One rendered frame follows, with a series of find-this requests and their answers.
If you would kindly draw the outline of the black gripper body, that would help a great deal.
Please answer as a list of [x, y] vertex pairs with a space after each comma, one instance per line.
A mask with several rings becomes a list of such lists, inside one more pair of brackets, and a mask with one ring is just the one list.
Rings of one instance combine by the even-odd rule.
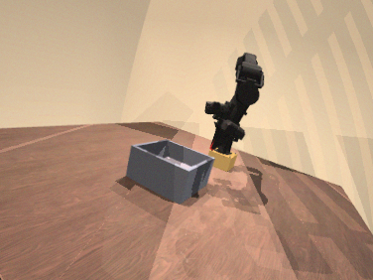
[[219, 124], [222, 129], [227, 131], [227, 133], [242, 141], [245, 137], [245, 130], [240, 127], [239, 122], [241, 121], [243, 116], [247, 114], [247, 108], [234, 101], [233, 99], [230, 100], [229, 105], [230, 107], [226, 119], [223, 119], [221, 117], [222, 115], [216, 114], [213, 114], [212, 118], [216, 119], [216, 123]]

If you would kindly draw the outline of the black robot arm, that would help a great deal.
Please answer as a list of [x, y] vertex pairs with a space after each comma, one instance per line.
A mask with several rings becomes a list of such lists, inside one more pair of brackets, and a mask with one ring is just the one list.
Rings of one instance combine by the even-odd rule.
[[[256, 61], [257, 56], [244, 53], [242, 57], [239, 57], [236, 62], [236, 79], [237, 82], [235, 93], [232, 99], [240, 103], [245, 108], [249, 108], [260, 98], [258, 88], [264, 86], [264, 72], [262, 67], [258, 66]], [[225, 101], [207, 101], [205, 104], [204, 112], [206, 114], [222, 115], [223, 119], [226, 119], [229, 110], [229, 102]], [[225, 117], [225, 118], [224, 118]], [[231, 146], [233, 142], [238, 142], [238, 138], [232, 138], [225, 144], [218, 147], [214, 151], [221, 153], [222, 155], [229, 156]]]

